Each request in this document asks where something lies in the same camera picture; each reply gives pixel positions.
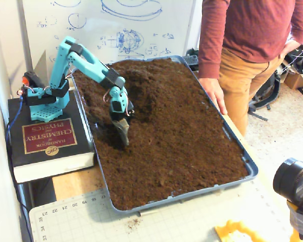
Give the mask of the foil-wrapped scoop gripper finger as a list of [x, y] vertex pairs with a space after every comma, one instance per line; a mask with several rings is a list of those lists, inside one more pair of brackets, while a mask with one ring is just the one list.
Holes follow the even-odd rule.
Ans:
[[129, 145], [129, 139], [128, 139], [128, 130], [129, 130], [129, 124], [125, 118], [121, 120], [112, 120], [113, 125], [116, 127], [121, 140], [125, 146]]

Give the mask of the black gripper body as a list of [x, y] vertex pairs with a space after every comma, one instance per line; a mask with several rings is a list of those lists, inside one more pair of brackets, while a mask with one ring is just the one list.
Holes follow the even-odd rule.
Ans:
[[112, 101], [109, 113], [112, 121], [120, 121], [123, 118], [130, 120], [134, 114], [134, 106], [130, 100], [126, 104], [124, 102]]

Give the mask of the person's right hand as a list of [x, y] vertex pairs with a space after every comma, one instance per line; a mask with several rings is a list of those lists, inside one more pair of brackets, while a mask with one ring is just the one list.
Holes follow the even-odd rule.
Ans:
[[224, 93], [218, 80], [213, 78], [199, 78], [199, 82], [217, 110], [221, 114], [227, 115], [228, 111], [224, 102]]

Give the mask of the person's left hand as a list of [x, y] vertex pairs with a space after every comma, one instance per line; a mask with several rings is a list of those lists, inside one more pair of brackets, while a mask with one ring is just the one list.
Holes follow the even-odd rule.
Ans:
[[301, 45], [301, 44], [298, 43], [298, 42], [297, 42], [296, 40], [294, 40], [294, 39], [288, 40], [288, 41], [286, 42], [286, 44], [285, 44], [283, 50], [282, 50], [281, 53], [280, 53], [280, 57], [281, 57], [282, 59], [284, 59], [285, 56], [286, 56], [289, 52], [293, 51], [294, 49], [297, 49], [300, 45]]

